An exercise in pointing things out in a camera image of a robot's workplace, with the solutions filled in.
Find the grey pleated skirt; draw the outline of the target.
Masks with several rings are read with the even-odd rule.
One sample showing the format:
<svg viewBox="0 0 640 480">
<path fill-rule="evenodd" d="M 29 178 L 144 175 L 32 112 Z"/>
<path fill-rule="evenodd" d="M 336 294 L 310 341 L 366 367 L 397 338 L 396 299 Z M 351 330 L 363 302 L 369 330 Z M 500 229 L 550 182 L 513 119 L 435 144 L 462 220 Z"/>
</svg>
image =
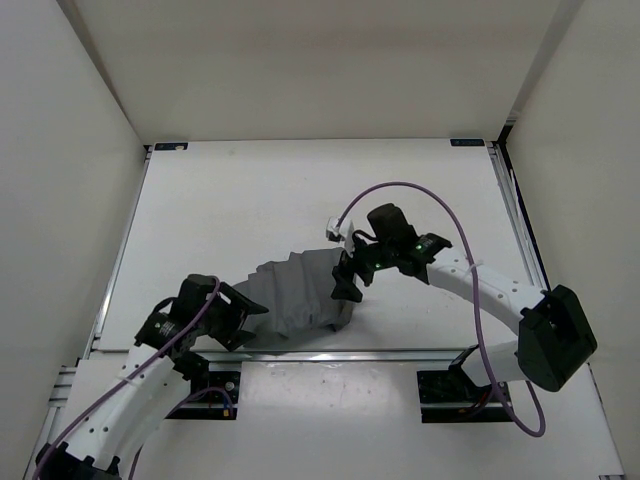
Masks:
<svg viewBox="0 0 640 480">
<path fill-rule="evenodd" d="M 248 348 L 272 347 L 286 341 L 307 341 L 325 331 L 339 331 L 352 319 L 353 304 L 334 300 L 332 269 L 341 248 L 292 252 L 285 261 L 256 268 L 233 288 L 268 312 L 250 315 L 243 329 L 254 334 Z"/>
</svg>

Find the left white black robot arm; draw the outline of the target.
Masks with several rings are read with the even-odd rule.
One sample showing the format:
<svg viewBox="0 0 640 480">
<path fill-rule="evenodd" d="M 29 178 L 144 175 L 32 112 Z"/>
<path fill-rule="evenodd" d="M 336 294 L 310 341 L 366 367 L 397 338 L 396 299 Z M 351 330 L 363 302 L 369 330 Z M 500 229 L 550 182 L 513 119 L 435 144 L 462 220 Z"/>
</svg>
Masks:
<svg viewBox="0 0 640 480">
<path fill-rule="evenodd" d="M 36 456 L 36 479 L 119 479 L 146 438 L 183 399 L 210 386 L 207 361 L 192 348 L 208 336 L 228 351 L 253 339 L 251 315 L 267 313 L 215 276 L 189 275 L 160 301 L 134 337 L 109 388 Z"/>
</svg>

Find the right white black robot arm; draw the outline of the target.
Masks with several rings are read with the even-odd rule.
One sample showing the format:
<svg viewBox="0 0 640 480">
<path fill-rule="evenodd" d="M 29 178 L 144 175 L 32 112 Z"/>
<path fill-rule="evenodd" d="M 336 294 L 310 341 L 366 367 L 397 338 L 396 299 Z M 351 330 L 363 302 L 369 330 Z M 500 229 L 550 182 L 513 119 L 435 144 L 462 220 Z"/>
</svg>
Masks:
<svg viewBox="0 0 640 480">
<path fill-rule="evenodd" d="M 557 392 L 596 351 L 573 290 L 563 285 L 544 290 L 473 265 L 449 240 L 417 234 L 394 204 L 372 210 L 367 219 L 373 237 L 360 238 L 349 219 L 328 221 L 327 238 L 345 247 L 332 270 L 332 299 L 359 303 L 375 273 L 397 269 L 471 302 L 516 335 L 514 341 L 470 347 L 452 362 L 449 387 L 458 398 L 470 400 L 492 382 L 529 381 Z"/>
</svg>

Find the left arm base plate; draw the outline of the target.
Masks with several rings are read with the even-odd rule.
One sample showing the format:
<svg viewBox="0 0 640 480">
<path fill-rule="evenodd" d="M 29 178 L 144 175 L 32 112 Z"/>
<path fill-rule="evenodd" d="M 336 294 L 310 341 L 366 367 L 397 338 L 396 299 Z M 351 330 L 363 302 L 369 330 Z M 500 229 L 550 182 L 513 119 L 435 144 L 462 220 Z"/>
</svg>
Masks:
<svg viewBox="0 0 640 480">
<path fill-rule="evenodd" d="M 205 373 L 189 380 L 188 395 L 167 416 L 172 420 L 232 421 L 237 419 L 241 364 L 210 363 Z"/>
</svg>

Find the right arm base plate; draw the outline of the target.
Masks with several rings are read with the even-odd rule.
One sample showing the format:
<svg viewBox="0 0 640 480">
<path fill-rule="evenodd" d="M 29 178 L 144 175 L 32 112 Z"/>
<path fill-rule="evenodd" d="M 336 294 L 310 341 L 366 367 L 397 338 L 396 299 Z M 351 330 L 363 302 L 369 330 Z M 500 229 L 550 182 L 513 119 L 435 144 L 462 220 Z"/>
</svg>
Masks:
<svg viewBox="0 0 640 480">
<path fill-rule="evenodd" d="M 417 372 L 423 424 L 511 422 L 490 384 L 476 386 L 462 371 L 462 362 L 474 351 L 460 353 L 444 370 Z"/>
</svg>

